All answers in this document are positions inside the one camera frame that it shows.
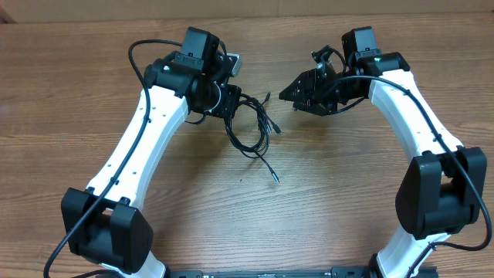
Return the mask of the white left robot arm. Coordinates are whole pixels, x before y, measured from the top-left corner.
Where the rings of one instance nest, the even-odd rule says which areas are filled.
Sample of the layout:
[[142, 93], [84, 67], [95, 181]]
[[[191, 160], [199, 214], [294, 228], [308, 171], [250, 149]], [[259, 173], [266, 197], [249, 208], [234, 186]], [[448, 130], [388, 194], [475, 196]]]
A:
[[142, 209], [152, 176], [177, 129], [190, 112], [229, 119], [240, 89], [228, 84], [242, 66], [237, 54], [211, 64], [182, 55], [157, 59], [139, 75], [139, 103], [105, 166], [84, 190], [63, 196], [71, 253], [100, 265], [97, 276], [165, 277], [167, 267], [151, 251], [154, 231]]

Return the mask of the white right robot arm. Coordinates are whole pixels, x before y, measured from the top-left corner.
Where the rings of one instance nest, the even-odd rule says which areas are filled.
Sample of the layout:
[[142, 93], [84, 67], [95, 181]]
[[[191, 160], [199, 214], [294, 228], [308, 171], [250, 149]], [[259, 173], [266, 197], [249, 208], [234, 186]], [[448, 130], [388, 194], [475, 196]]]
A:
[[369, 100], [386, 117], [408, 159], [395, 198], [398, 227], [367, 266], [334, 267], [341, 277], [434, 277], [423, 262], [465, 226], [487, 218], [482, 200], [487, 160], [477, 147], [454, 137], [420, 94], [399, 53], [352, 53], [341, 73], [329, 53], [314, 55], [316, 68], [301, 73], [280, 94], [296, 110], [330, 116]]

